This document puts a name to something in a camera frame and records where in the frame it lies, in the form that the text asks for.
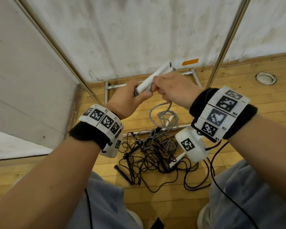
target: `orange tape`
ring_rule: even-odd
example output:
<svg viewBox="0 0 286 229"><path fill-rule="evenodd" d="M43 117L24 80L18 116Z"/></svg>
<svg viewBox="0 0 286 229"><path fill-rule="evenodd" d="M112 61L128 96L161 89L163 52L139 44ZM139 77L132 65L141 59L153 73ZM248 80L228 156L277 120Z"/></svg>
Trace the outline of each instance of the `orange tape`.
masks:
<svg viewBox="0 0 286 229"><path fill-rule="evenodd" d="M184 62L182 63L182 66L190 65L190 64L194 64L194 63L198 63L198 60L199 60L199 59L192 59L192 60L189 60L189 61L184 61Z"/></svg>

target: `black wristband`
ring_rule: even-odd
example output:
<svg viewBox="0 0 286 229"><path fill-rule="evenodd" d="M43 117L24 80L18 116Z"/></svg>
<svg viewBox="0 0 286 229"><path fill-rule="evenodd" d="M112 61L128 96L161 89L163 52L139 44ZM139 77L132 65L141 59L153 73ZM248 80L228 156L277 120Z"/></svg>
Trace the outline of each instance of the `black wristband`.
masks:
<svg viewBox="0 0 286 229"><path fill-rule="evenodd" d="M80 121L77 125L69 131L69 135L76 140L81 141L94 141L101 149L104 149L107 143L110 143L110 139L98 128Z"/></svg>
<svg viewBox="0 0 286 229"><path fill-rule="evenodd" d="M190 114L197 120L202 114L204 108L208 104L208 101L212 96L218 91L218 88L208 88L204 90L194 101L190 108ZM252 119L257 113L257 107L248 104L244 110L237 117L235 122L225 133L223 139L229 139L233 136L238 130L240 130L248 121Z"/></svg>

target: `right arm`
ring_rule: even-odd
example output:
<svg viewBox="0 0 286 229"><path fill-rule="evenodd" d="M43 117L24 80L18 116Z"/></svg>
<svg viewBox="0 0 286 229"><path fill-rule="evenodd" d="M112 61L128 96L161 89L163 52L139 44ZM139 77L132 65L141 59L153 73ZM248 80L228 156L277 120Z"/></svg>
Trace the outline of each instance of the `right arm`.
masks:
<svg viewBox="0 0 286 229"><path fill-rule="evenodd" d="M186 109L203 91L178 72L155 77L154 83L154 92ZM257 114L228 141L286 202L286 127Z"/></svg>

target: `white shoe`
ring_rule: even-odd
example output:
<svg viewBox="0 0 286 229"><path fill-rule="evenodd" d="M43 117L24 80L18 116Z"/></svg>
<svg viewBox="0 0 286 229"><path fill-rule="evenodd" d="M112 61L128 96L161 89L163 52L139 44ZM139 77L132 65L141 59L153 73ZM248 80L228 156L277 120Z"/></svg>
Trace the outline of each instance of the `white shoe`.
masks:
<svg viewBox="0 0 286 229"><path fill-rule="evenodd" d="M201 209L198 215L197 219L197 226L198 229L209 229L211 226L210 221L210 204L207 204L204 206L204 208Z"/></svg>
<svg viewBox="0 0 286 229"><path fill-rule="evenodd" d="M133 211L126 209L130 216L137 222L137 224L143 229L143 223L140 217Z"/></svg>

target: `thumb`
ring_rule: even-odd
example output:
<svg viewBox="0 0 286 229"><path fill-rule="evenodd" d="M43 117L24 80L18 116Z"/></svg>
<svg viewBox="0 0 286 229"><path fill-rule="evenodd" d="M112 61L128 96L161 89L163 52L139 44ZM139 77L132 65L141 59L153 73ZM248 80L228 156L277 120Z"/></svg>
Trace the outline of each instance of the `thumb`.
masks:
<svg viewBox="0 0 286 229"><path fill-rule="evenodd" d="M141 94L139 94L138 96L136 96L135 102L137 105L140 105L144 100L149 99L150 97L152 97L153 93L150 91L146 91L146 92L142 92Z"/></svg>
<svg viewBox="0 0 286 229"><path fill-rule="evenodd" d="M154 81L154 83L156 84L156 86L157 86L158 88L161 88L161 89L163 89L164 91L167 89L167 86L168 86L168 84L169 84L169 82L170 82L170 80L168 80L168 79L163 79L163 78L160 77L160 76L155 76L155 77L153 78L153 81Z"/></svg>

